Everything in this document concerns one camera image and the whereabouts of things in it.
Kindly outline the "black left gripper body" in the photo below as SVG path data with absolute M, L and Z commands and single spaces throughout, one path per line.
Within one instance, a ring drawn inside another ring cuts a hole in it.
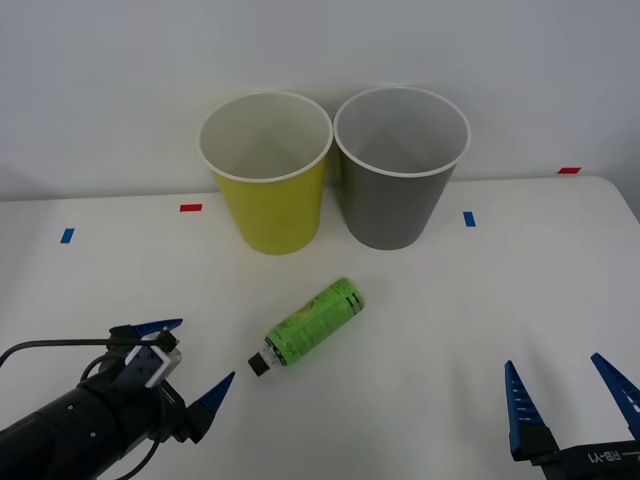
M 105 383 L 100 396 L 115 413 L 126 438 L 165 441 L 179 429 L 186 405 L 168 383 L 182 360 L 176 339 L 120 339 L 107 347 L 99 364 Z

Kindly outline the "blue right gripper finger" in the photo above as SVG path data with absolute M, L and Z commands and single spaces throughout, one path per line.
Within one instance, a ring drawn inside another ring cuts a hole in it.
M 559 451 L 512 361 L 505 364 L 509 449 L 514 461 L 533 461 Z
M 639 389 L 601 354 L 591 360 L 613 396 L 633 438 L 640 440 Z

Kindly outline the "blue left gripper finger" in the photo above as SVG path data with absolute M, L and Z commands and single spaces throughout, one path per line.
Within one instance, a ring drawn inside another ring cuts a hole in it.
M 215 387 L 192 403 L 186 410 L 188 438 L 199 443 L 207 434 L 234 380 L 235 373 L 229 373 Z
M 129 341 L 137 344 L 140 341 L 154 341 L 156 344 L 177 344 L 178 340 L 171 333 L 181 326 L 182 318 L 152 321 L 140 324 L 127 324 L 109 330 L 110 341 Z

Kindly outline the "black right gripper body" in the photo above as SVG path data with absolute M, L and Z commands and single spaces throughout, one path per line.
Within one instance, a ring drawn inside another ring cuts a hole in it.
M 579 445 L 535 459 L 546 479 L 639 478 L 639 441 Z

